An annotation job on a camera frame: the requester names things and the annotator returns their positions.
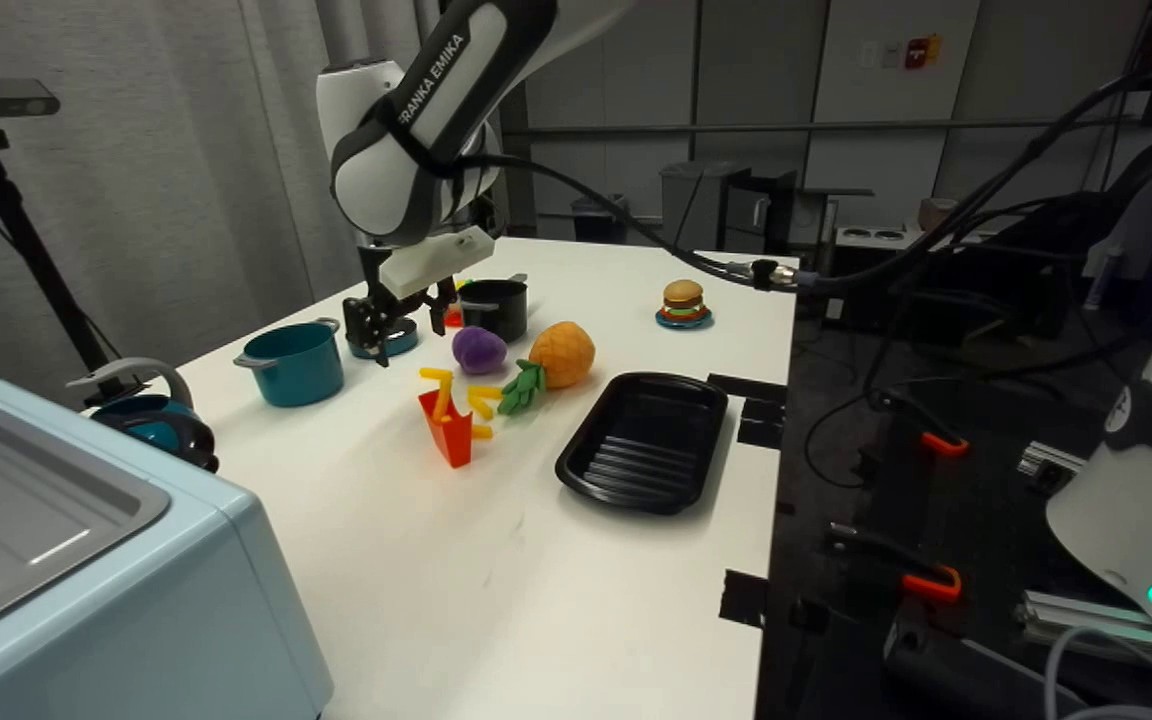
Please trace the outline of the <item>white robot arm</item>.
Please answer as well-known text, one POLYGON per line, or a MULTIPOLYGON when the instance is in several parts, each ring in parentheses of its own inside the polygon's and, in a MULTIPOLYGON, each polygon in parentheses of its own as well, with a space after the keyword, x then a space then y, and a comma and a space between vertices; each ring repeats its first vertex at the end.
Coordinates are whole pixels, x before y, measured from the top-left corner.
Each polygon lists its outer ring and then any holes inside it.
POLYGON ((385 364, 415 308, 445 326, 454 276, 494 250, 468 204, 497 184, 482 161, 499 99, 637 0, 454 0, 408 69, 351 59, 315 76, 330 196, 357 230, 364 294, 348 342, 385 364))

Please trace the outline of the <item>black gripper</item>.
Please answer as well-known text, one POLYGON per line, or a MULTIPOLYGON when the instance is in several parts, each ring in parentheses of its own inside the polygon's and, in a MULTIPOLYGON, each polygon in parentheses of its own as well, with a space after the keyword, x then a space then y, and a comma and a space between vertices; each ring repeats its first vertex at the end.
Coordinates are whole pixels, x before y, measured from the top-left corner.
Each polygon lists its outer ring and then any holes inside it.
POLYGON ((395 250, 360 250, 364 294, 339 305, 345 336, 357 358, 387 364, 387 336, 415 308, 430 308, 438 336, 447 331, 447 308, 457 305, 457 273, 494 254, 494 234, 478 225, 438 230, 395 250))

